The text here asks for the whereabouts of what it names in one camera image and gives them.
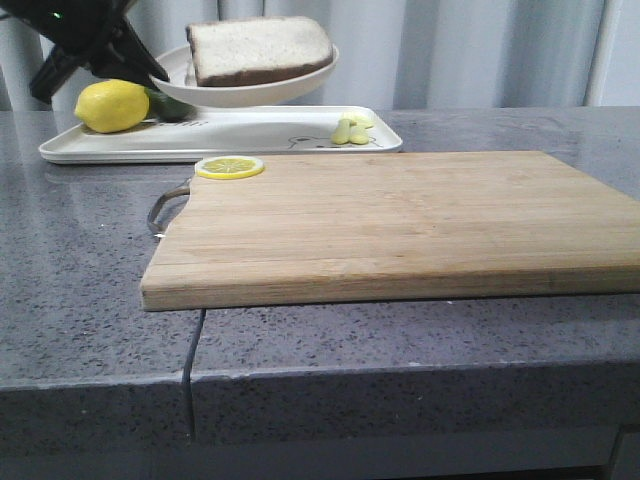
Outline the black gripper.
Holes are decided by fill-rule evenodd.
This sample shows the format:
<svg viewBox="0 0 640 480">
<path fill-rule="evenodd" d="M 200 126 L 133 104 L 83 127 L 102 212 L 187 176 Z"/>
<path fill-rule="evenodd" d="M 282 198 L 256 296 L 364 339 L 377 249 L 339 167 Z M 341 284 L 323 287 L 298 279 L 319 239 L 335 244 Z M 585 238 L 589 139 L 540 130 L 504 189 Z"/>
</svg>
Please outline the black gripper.
<svg viewBox="0 0 640 480">
<path fill-rule="evenodd" d="M 79 68 L 97 78 L 133 83 L 168 81 L 126 14 L 132 1 L 3 1 L 1 9 L 53 43 L 29 83 L 31 96 L 50 104 Z"/>
</svg>

